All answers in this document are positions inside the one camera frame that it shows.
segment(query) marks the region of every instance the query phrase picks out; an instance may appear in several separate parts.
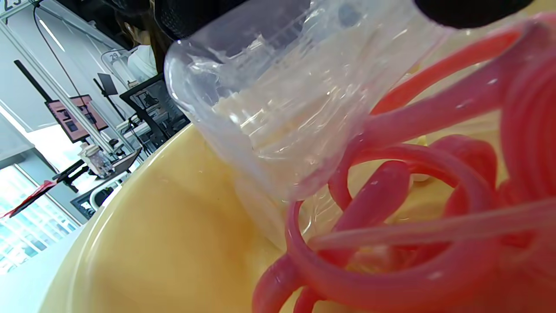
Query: black pole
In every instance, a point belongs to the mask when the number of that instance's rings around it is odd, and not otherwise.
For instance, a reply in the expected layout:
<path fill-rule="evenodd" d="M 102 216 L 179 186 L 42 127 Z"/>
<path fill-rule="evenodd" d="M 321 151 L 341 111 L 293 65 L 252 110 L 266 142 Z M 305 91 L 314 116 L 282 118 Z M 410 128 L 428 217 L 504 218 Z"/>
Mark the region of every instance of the black pole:
<path fill-rule="evenodd" d="M 95 81 L 95 84 L 97 84 L 97 87 L 101 90 L 102 95 L 108 100 L 108 102 L 110 102 L 110 104 L 112 105 L 112 107 L 114 108 L 114 110 L 116 110 L 116 112 L 118 113 L 118 115 L 122 118 L 122 120 L 126 120 L 126 118 L 123 117 L 123 114 L 120 112 L 120 110 L 118 110 L 118 107 L 116 106 L 116 104 L 114 102 L 112 102 L 112 99 L 110 99 L 110 96 L 108 96 L 105 92 L 105 90 L 102 88 L 101 84 L 98 83 L 97 79 L 93 79 L 93 81 Z"/>
<path fill-rule="evenodd" d="M 43 87 L 39 85 L 38 81 L 33 77 L 33 75 L 29 73 L 29 71 L 25 68 L 25 65 L 23 65 L 23 63 L 21 63 L 20 60 L 15 60 L 13 61 L 13 63 L 15 63 L 17 68 L 21 71 L 21 73 L 25 75 L 25 77 L 29 80 L 31 85 L 33 85 L 33 87 L 35 87 L 35 89 L 38 91 L 38 93 L 41 94 L 44 100 L 47 103 L 52 103 L 52 98 L 46 93 Z"/>

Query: computer screen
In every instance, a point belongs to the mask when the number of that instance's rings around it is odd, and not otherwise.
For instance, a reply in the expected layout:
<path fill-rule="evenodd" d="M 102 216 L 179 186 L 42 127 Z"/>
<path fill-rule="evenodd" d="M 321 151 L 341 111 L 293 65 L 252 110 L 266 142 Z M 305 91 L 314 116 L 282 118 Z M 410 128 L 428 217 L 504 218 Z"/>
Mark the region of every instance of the computer screen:
<path fill-rule="evenodd" d="M 98 78 L 101 80 L 102 88 L 105 90 L 106 95 L 113 96 L 118 94 L 118 90 L 114 85 L 112 76 L 109 74 L 98 73 Z"/>
<path fill-rule="evenodd" d="M 94 125 L 98 131 L 107 129 L 108 125 L 91 105 L 91 96 L 83 95 L 70 98 L 72 103 L 81 110 L 81 113 Z M 89 136 L 89 133 L 81 126 L 74 116 L 66 110 L 59 100 L 47 102 L 46 106 L 60 124 L 71 142 L 76 143 Z"/>

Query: ceiling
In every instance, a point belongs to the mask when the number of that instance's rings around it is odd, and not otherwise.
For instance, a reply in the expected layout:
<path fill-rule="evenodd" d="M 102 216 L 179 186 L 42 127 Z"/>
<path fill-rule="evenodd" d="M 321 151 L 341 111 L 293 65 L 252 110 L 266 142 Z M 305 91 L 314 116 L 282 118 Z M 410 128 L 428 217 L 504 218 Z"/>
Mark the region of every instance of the ceiling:
<path fill-rule="evenodd" d="M 127 49 L 132 42 L 122 32 L 114 18 L 114 9 L 102 0 L 57 0 L 58 3 L 79 15 L 86 22 L 94 21 L 96 28 Z"/>

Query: black chair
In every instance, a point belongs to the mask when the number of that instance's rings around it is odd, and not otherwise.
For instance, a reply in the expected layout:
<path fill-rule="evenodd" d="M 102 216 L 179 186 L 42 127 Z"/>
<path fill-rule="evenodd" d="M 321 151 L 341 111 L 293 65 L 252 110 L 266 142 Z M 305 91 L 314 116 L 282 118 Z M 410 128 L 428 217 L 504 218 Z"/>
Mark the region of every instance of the black chair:
<path fill-rule="evenodd" d="M 152 131 L 150 141 L 156 148 L 190 123 L 168 94 L 164 74 L 158 74 L 135 86 L 121 94 L 120 98 L 135 110 L 141 120 L 149 125 Z M 168 113 L 166 127 L 162 127 L 149 115 L 149 108 L 155 105 L 159 105 Z"/>

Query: white desk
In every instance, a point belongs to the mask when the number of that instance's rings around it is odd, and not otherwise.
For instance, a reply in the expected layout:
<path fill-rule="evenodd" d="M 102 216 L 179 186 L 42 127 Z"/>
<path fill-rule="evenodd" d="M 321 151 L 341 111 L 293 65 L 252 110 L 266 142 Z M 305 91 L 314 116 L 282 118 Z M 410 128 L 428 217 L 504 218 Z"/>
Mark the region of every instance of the white desk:
<path fill-rule="evenodd" d="M 107 206 L 121 188 L 114 189 L 103 206 Z M 9 274 L 0 275 L 0 312 L 38 313 L 60 265 L 82 231 L 83 226 Z"/>

